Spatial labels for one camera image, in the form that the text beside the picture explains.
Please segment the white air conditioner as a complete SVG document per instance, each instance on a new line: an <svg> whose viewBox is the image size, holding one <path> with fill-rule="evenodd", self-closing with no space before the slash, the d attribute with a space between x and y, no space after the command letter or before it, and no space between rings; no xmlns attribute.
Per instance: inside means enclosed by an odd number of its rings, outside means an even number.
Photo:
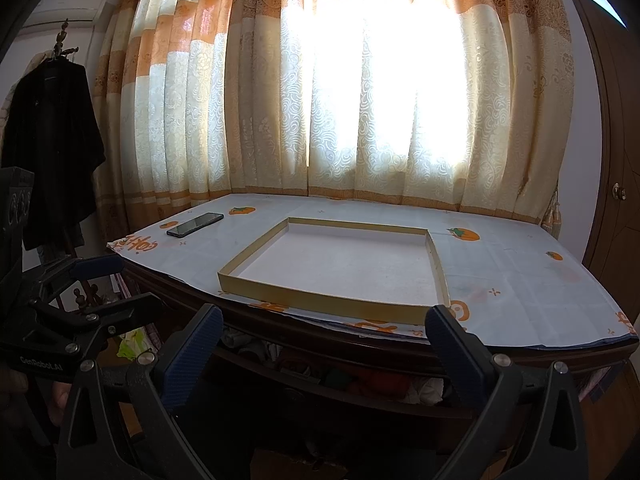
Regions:
<svg viewBox="0 0 640 480"><path fill-rule="evenodd" d="M93 25L99 21L107 0L40 0L23 28L62 24L65 21Z"/></svg>

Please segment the beige orange patterned curtain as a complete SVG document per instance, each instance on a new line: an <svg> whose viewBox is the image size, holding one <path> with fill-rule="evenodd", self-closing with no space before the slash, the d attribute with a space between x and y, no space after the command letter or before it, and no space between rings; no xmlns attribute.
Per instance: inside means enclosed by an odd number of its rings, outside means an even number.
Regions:
<svg viewBox="0 0 640 480"><path fill-rule="evenodd" d="M227 194L560 228L563 0L119 0L93 105L108 240Z"/></svg>

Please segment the shallow gold cardboard box lid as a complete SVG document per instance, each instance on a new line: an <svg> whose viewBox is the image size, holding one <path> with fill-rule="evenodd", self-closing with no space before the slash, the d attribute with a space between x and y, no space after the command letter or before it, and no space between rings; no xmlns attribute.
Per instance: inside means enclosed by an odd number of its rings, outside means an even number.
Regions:
<svg viewBox="0 0 640 480"><path fill-rule="evenodd" d="M224 292L341 318L421 325L449 306L431 233L423 228L288 217L218 272Z"/></svg>

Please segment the black smartphone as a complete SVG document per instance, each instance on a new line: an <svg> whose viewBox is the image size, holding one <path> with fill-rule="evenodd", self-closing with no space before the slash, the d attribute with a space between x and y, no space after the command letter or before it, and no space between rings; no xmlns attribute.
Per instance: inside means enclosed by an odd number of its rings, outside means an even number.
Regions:
<svg viewBox="0 0 640 480"><path fill-rule="evenodd" d="M206 212L206 214L201 214L198 217L178 224L178 226L173 226L166 232L166 234L175 238L183 238L194 232L198 232L200 229L206 228L206 226L212 226L223 218L223 214Z"/></svg>

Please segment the brown wooden wardrobe door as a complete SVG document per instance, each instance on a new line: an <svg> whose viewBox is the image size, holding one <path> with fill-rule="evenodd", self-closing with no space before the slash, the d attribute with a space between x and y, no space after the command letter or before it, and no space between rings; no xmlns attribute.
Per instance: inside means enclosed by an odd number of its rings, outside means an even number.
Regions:
<svg viewBox="0 0 640 480"><path fill-rule="evenodd" d="M602 126L596 212L582 263L639 316L639 36L592 0L573 0L596 71Z"/></svg>

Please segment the green yellow plush toy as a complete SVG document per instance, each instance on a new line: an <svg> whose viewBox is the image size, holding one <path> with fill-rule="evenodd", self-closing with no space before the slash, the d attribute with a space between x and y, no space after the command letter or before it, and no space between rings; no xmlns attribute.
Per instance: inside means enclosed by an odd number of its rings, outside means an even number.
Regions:
<svg viewBox="0 0 640 480"><path fill-rule="evenodd" d="M134 361L140 354L153 349L152 342L143 327L130 330L120 336L116 356L128 361Z"/></svg>

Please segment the dark wooden desk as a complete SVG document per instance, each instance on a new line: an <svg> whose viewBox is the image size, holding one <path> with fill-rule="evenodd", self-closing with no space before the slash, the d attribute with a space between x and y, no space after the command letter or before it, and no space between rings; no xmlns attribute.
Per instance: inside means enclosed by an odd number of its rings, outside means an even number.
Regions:
<svg viewBox="0 0 640 480"><path fill-rule="evenodd" d="M170 276L126 260L125 273L138 285L154 292L166 304L194 311L203 304L221 308L227 326L243 334L314 354L321 359L377 368L391 373L424 372L439 376L444 372L433 348L424 338L385 335L361 328L316 322L292 314L274 312L244 304L240 300L199 292ZM617 365L639 347L638 338L625 337L610 344L576 349L490 348L504 353L518 365L544 367L565 362L572 372L592 372Z"/></svg>

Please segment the dark hanging coat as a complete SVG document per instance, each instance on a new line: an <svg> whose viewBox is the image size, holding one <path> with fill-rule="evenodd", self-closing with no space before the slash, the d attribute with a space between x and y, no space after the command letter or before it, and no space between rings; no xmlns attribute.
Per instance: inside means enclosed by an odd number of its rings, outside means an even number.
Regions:
<svg viewBox="0 0 640 480"><path fill-rule="evenodd" d="M93 173L104 162L85 67L42 62L17 83L1 151L3 167L35 177L22 231L27 250L84 244L80 224L96 210Z"/></svg>

